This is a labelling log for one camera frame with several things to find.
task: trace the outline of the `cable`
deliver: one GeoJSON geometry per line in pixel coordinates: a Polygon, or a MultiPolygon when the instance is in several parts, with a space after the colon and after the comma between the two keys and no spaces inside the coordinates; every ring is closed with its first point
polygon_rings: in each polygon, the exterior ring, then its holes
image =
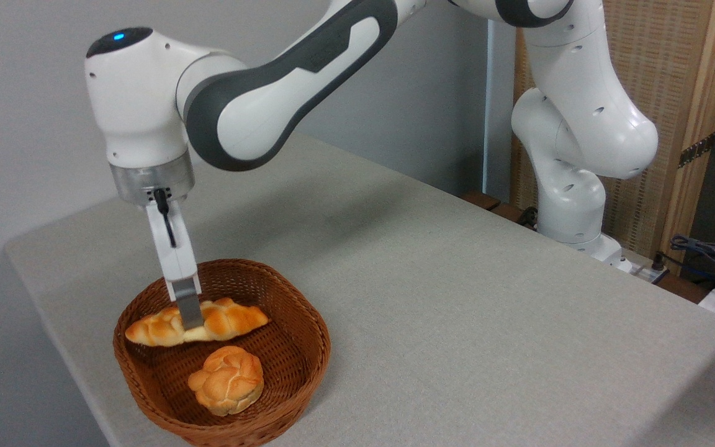
{"type": "Polygon", "coordinates": [[[676,260],[675,258],[672,258],[670,255],[667,255],[667,254],[664,253],[663,251],[658,251],[658,252],[656,252],[656,254],[663,256],[664,258],[666,258],[666,260],[669,260],[669,261],[671,261],[672,263],[675,263],[676,265],[681,266],[681,267],[687,269],[687,271],[690,271],[690,272],[692,272],[693,274],[698,274],[698,275],[700,275],[701,277],[704,277],[704,278],[711,279],[711,280],[715,281],[715,273],[707,272],[707,271],[702,271],[701,269],[697,269],[697,268],[695,268],[695,267],[693,267],[693,266],[690,266],[690,265],[688,265],[688,264],[686,264],[686,263],[681,263],[681,261],[678,261],[678,260],[676,260]]]}

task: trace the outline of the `black cable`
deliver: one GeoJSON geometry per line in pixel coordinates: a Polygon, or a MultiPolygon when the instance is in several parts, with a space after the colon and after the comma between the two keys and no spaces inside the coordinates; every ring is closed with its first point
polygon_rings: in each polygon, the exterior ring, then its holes
{"type": "Polygon", "coordinates": [[[153,191],[153,197],[156,198],[156,206],[159,208],[159,212],[164,216],[164,226],[167,228],[170,246],[176,248],[176,236],[173,235],[173,226],[170,225],[170,204],[167,203],[167,193],[164,192],[164,189],[156,189],[153,191]]]}
{"type": "Polygon", "coordinates": [[[695,267],[690,266],[690,265],[688,265],[688,264],[686,264],[686,263],[681,263],[681,261],[678,261],[678,260],[676,260],[675,258],[672,258],[670,255],[667,255],[667,254],[664,253],[663,251],[658,251],[658,252],[656,252],[656,253],[657,253],[658,255],[662,255],[664,258],[666,258],[667,260],[671,261],[672,263],[675,263],[676,265],[681,266],[681,267],[687,269],[688,271],[692,272],[693,274],[698,274],[698,275],[700,275],[700,276],[702,276],[702,277],[704,277],[704,278],[709,278],[709,279],[715,281],[715,273],[707,272],[707,271],[701,271],[700,269],[696,269],[695,267]]]}

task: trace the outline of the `white wall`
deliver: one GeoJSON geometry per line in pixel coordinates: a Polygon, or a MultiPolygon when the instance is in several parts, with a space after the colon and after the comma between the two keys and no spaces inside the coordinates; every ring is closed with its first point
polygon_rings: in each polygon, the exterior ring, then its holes
{"type": "MultiPolygon", "coordinates": [[[[15,235],[115,196],[84,87],[90,43],[150,25],[257,65],[327,3],[0,0],[0,446],[105,444],[2,257],[15,235]]],[[[445,0],[430,3],[300,129],[460,192],[482,175],[486,28],[445,0]]]]}

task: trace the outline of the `round bread roll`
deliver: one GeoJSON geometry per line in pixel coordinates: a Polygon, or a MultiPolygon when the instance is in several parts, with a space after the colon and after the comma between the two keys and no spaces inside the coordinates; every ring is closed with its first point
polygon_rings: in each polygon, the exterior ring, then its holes
{"type": "Polygon", "coordinates": [[[260,398],[264,371],[258,357],[238,346],[226,346],[211,353],[187,384],[199,404],[216,416],[226,416],[241,413],[260,398]]]}

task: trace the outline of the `table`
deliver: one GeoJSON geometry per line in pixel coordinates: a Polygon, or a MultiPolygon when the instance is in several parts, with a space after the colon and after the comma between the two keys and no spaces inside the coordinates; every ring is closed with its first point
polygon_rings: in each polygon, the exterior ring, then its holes
{"type": "MultiPolygon", "coordinates": [[[[715,445],[715,314],[433,187],[294,135],[261,169],[196,166],[199,261],[249,258],[323,315],[332,357],[270,445],[715,445]]],[[[7,244],[111,445],[181,446],[112,354],[161,276],[108,201],[7,244]]]]}

